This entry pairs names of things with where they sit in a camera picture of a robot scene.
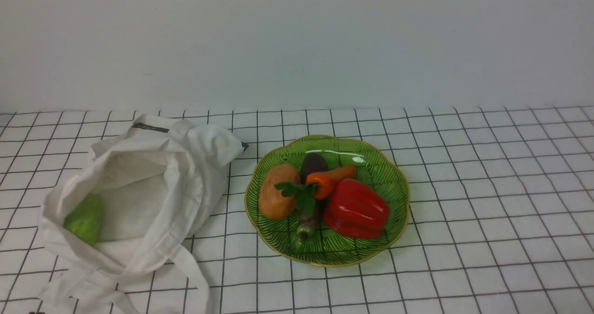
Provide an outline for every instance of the white wall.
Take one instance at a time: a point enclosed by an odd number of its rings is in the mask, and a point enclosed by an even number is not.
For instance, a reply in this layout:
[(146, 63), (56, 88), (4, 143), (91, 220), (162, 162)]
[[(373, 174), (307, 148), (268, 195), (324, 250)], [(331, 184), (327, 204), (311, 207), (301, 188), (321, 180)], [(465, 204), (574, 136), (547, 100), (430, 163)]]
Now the white wall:
[(0, 0), (0, 109), (594, 103), (594, 0)]

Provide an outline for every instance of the white canvas tote bag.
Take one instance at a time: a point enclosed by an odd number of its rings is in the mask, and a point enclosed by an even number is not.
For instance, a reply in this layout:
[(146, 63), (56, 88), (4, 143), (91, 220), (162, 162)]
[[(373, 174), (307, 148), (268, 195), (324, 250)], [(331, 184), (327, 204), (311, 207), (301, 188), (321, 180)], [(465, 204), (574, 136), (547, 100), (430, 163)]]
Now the white canvas tote bag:
[[(148, 115), (125, 134), (95, 143), (88, 166), (42, 204), (39, 232), (47, 250), (74, 265), (47, 284), (40, 299), (50, 305), (70, 296), (112, 302), (124, 314), (139, 314), (125, 293), (94, 284), (89, 276), (99, 272), (117, 281), (150, 273), (170, 259), (198, 288), (201, 305), (191, 312), (209, 313), (208, 284), (181, 242), (219, 202), (227, 165), (243, 151), (243, 143), (219, 126)], [(104, 206), (93, 247), (62, 227), (90, 192), (99, 194)]]

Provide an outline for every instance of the green vegetable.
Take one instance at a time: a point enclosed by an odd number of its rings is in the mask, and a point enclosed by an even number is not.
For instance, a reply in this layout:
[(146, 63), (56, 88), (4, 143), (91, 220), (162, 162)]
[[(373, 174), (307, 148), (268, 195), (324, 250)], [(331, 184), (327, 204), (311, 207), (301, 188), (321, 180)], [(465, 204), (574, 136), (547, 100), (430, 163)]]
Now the green vegetable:
[(101, 230), (103, 202), (98, 194), (89, 193), (64, 220), (64, 229), (85, 244), (94, 246)]
[(306, 214), (306, 210), (299, 213), (299, 225), (297, 226), (297, 235), (299, 236), (299, 242), (303, 243), (314, 235), (316, 229), (320, 225), (321, 215), (323, 208), (323, 202), (318, 202), (314, 207), (312, 214)]

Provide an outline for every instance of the plastic food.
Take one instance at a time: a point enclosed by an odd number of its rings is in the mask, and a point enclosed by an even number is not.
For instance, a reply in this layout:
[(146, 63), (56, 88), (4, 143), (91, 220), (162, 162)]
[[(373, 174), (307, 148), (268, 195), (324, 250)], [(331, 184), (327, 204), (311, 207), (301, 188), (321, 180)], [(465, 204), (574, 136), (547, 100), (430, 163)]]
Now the plastic food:
[(307, 185), (318, 184), (314, 198), (324, 199), (328, 198), (335, 190), (336, 185), (343, 179), (354, 179), (357, 175), (357, 166), (351, 164), (328, 170), (327, 172), (312, 173), (308, 175)]
[[(301, 164), (301, 179), (305, 181), (312, 173), (324, 173), (328, 170), (328, 164), (322, 155), (316, 153), (309, 153)], [(316, 205), (318, 204), (316, 198), (316, 190), (318, 183), (311, 184), (295, 184), (290, 182), (280, 182), (275, 185), (276, 189), (282, 191), (284, 197), (295, 196), (297, 202), (295, 208), (301, 212), (303, 217), (311, 217), (314, 214)]]
[(299, 172), (290, 164), (281, 164), (269, 170), (258, 199), (260, 212), (268, 219), (280, 220), (288, 217), (295, 210), (295, 197), (284, 196), (276, 189), (279, 182), (299, 184)]
[(89, 193), (74, 211), (70, 212), (62, 227), (72, 232), (85, 244), (95, 246), (103, 220), (103, 202), (98, 194)]
[[(328, 163), (324, 157), (318, 153), (309, 153), (301, 164), (301, 182), (305, 182), (307, 177), (311, 173), (326, 172), (328, 171)], [(302, 210), (299, 213), (299, 226), (297, 226), (297, 235), (300, 242), (305, 242), (316, 232), (316, 229), (320, 226), (320, 218), (324, 211), (325, 202), (317, 200), (314, 211), (308, 215)]]
[(367, 185), (344, 179), (336, 185), (324, 213), (324, 222), (346, 237), (376, 238), (390, 216), (388, 204)]

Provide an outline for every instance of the eggplant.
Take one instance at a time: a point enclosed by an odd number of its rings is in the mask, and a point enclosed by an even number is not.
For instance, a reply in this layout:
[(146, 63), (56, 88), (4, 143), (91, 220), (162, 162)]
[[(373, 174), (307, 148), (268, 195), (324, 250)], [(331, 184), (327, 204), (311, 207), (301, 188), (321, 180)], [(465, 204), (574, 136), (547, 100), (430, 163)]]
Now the eggplant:
[[(307, 177), (312, 173), (327, 171), (328, 164), (324, 157), (318, 153), (309, 153), (301, 164), (301, 183), (305, 183)], [(299, 225), (297, 226), (299, 242), (305, 242), (316, 232), (323, 212), (324, 202), (320, 200), (316, 200), (316, 208), (312, 215), (307, 215), (304, 210), (299, 211)]]

